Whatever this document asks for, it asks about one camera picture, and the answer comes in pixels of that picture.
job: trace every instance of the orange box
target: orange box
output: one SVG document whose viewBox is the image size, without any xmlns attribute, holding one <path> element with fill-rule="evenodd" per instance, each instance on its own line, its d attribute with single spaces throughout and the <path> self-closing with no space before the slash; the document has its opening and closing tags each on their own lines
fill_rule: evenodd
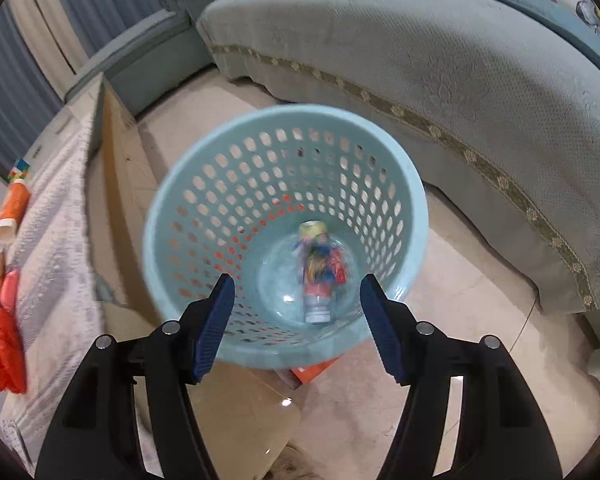
<svg viewBox="0 0 600 480">
<path fill-rule="evenodd" d="M 291 371 L 300 380 L 302 384 L 307 384 L 313 381 L 318 375 L 320 375 L 323 371 L 329 368 L 338 359 L 339 358 L 336 357 L 331 361 L 326 361 L 324 363 L 320 363 L 319 365 L 311 365 L 307 368 L 292 368 Z"/>
</svg>

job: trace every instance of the orange tube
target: orange tube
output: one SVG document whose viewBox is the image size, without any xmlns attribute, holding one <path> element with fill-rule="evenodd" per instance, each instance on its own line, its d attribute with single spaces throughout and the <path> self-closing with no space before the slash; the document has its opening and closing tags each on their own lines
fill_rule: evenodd
<svg viewBox="0 0 600 480">
<path fill-rule="evenodd" d="M 22 179 L 18 178 L 9 184 L 0 208 L 0 242 L 10 243 L 15 240 L 29 197 L 29 190 Z"/>
</svg>

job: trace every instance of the screw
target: screw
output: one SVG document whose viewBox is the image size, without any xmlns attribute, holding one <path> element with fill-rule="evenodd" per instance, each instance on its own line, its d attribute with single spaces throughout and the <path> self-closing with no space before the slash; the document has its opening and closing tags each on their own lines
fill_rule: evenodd
<svg viewBox="0 0 600 480">
<path fill-rule="evenodd" d="M 180 324 L 177 321 L 167 321 L 162 326 L 162 331 L 166 335 L 173 335 L 175 333 L 178 333 L 178 330 L 180 330 Z"/>
<path fill-rule="evenodd" d="M 110 335 L 101 335 L 99 338 L 96 339 L 96 348 L 104 350 L 105 348 L 109 347 L 111 341 L 112 339 Z"/>
<path fill-rule="evenodd" d="M 422 335 L 431 335 L 434 333 L 435 328 L 427 321 L 421 321 L 416 325 L 416 330 Z"/>
<path fill-rule="evenodd" d="M 488 335 L 484 338 L 484 344 L 495 350 L 500 346 L 500 340 L 494 335 Z"/>
</svg>

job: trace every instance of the orange cloth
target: orange cloth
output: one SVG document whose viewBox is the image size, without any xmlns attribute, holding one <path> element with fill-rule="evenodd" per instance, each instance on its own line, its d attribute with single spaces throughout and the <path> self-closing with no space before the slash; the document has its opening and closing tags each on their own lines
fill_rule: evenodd
<svg viewBox="0 0 600 480">
<path fill-rule="evenodd" d="M 0 306 L 0 392 L 27 391 L 27 373 L 15 318 Z"/>
</svg>

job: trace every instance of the plastic basket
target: plastic basket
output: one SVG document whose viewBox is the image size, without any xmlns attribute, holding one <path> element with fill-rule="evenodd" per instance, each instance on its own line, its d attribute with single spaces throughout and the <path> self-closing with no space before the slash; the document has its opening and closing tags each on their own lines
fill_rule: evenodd
<svg viewBox="0 0 600 480">
<path fill-rule="evenodd" d="M 347 285 L 325 326 L 303 322 L 293 254 L 300 224 L 316 219 L 347 255 Z M 221 126 L 178 161 L 149 211 L 144 275 L 167 320 L 227 272 L 236 297 L 218 358 L 302 367 L 370 336 L 360 280 L 373 272 L 390 299 L 403 296 L 427 229 L 420 177 L 388 133 L 336 108 L 283 105 Z"/>
</svg>

